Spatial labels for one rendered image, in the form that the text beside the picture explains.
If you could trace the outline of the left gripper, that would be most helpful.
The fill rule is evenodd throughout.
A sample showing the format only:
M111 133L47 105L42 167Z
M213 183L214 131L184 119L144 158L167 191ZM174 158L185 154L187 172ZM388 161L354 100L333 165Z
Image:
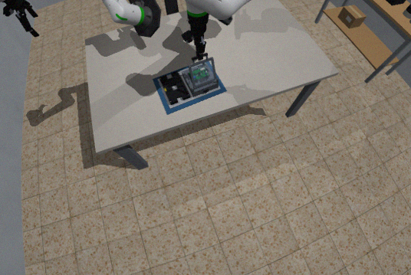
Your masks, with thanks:
M204 41L204 33L206 32L206 25L202 27L194 27L190 25L190 29L191 29L191 32L196 35L194 36L194 45L196 46L196 51L197 51L196 56L198 56L199 61L203 60L203 53L205 52L205 48L206 48L206 41Z

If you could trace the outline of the blue flat mat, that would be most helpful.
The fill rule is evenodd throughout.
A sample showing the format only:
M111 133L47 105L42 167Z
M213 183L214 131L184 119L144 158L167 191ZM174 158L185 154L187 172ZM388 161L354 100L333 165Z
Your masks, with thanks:
M173 71L173 72L181 71L181 70L184 70L184 69L186 69L186 68L188 68L188 66L187 66L187 67L183 67L183 68L178 69L178 70L175 70L175 71ZM170 74L173 73L173 72L164 74L164 75L162 75L162 76L170 75ZM162 77L162 76L160 76L160 77ZM206 94L205 96L199 97L199 98L197 98L197 99L191 100L191 101L189 101L189 102L187 102L187 103L181 104L181 105L179 105L179 106L176 106L176 107L173 107L172 109L170 109L170 108L169 108L169 105L168 105L168 103L167 103L167 101L166 101L166 98L165 98L165 96L164 96L164 94L163 94L163 91L162 91L162 89L161 89L161 87L160 87L160 85L159 85L159 82L158 82L158 80L157 80L157 79L159 79L160 77L154 78L154 79L153 79L153 82L154 82L154 84L155 84L155 86L156 86L157 92L158 92L159 97L160 97L160 99L161 99L161 101L162 101L162 103L163 103L163 106L164 106L164 108L165 108L165 111L166 111L167 115L168 115L168 114L171 114L171 113L174 113L174 112L176 112L176 111L178 111L178 110L181 110L181 109L186 108L186 107L188 107L188 106L191 106L191 105L193 105L193 104L195 104L195 103L201 102L201 101L206 100L206 99L208 99L208 98L210 98L210 97L216 96L216 95L218 95L218 94L220 94L220 93L224 93L224 92L227 91L226 88L224 87L223 83L222 83L221 80L219 79L218 75L216 74L216 77L219 79L219 86L220 86L220 88L221 88L220 90L217 90L217 91L214 91L214 92L212 92L212 93Z

